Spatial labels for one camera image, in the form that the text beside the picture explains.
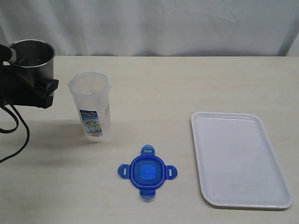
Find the label on pitcher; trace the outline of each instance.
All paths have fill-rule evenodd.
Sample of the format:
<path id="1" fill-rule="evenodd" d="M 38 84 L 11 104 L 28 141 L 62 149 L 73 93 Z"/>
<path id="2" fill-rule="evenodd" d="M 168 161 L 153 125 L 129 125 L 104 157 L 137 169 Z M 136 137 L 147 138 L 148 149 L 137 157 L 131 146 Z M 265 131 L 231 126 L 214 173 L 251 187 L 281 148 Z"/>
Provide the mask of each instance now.
<path id="1" fill-rule="evenodd" d="M 100 137 L 103 135 L 99 117 L 96 111 L 80 110 L 83 124 L 88 135 Z"/>

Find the clear plastic pitcher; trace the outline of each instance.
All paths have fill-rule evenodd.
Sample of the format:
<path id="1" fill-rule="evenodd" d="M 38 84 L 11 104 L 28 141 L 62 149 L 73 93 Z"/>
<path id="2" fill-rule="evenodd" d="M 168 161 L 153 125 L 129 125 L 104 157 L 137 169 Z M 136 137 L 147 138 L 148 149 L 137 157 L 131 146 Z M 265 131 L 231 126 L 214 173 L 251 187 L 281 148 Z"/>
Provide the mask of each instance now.
<path id="1" fill-rule="evenodd" d="M 110 135 L 108 79 L 101 73 L 83 72 L 68 84 L 84 133 L 90 141 L 104 141 Z"/>

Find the blue plastic lid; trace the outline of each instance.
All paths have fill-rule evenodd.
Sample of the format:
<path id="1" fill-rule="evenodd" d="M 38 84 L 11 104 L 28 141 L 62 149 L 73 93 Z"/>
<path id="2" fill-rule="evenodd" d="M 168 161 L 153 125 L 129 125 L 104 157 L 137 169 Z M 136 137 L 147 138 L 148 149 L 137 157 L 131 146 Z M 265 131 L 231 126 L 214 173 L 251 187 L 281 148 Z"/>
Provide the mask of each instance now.
<path id="1" fill-rule="evenodd" d="M 130 165 L 120 165 L 118 174 L 123 179 L 130 179 L 140 190 L 141 196 L 148 199 L 156 194 L 156 189 L 161 187 L 165 180 L 174 179 L 178 171 L 174 166 L 166 166 L 163 160 L 155 156 L 153 146 L 145 145 L 141 149 L 141 155 Z"/>

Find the white backdrop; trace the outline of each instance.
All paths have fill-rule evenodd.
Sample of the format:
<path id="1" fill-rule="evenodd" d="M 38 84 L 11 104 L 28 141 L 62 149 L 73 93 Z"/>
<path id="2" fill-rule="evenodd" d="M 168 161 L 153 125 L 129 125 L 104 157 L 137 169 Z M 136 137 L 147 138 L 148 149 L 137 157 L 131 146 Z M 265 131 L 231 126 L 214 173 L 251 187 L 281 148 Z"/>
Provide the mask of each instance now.
<path id="1" fill-rule="evenodd" d="M 0 43 L 61 55 L 299 56 L 299 0 L 0 2 Z"/>

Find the metal cup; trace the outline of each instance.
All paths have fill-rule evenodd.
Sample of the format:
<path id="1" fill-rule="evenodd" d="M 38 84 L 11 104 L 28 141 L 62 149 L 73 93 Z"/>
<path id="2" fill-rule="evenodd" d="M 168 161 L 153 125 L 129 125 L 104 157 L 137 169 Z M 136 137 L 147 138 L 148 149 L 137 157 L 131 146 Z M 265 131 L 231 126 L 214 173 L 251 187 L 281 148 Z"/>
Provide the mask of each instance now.
<path id="1" fill-rule="evenodd" d="M 16 61 L 10 63 L 15 73 L 21 76 L 32 87 L 40 80 L 52 80 L 53 47 L 39 40 L 22 40 L 10 45 L 16 51 Z"/>

